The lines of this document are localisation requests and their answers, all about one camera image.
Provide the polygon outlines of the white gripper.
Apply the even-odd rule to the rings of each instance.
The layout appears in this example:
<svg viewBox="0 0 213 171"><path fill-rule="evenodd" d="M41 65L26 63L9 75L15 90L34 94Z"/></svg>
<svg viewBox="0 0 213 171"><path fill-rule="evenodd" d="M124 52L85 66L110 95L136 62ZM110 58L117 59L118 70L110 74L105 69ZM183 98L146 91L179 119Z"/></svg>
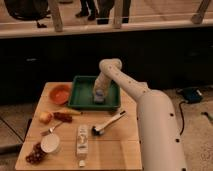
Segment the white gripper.
<svg viewBox="0 0 213 171"><path fill-rule="evenodd" d="M96 93L98 90L102 90L103 95L107 96L109 86L110 86L110 79L103 73L100 73L99 76L95 80L93 92Z"/></svg>

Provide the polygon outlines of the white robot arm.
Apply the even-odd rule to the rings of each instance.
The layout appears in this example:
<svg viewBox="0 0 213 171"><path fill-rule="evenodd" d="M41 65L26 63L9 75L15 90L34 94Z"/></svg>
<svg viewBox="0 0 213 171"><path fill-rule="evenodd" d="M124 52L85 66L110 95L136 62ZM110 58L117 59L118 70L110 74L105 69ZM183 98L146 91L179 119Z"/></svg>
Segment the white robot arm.
<svg viewBox="0 0 213 171"><path fill-rule="evenodd" d="M187 171L171 99L164 92L150 89L146 83L123 73L118 58L101 60L99 69L93 88L95 103L105 101L111 81L136 102L143 171Z"/></svg>

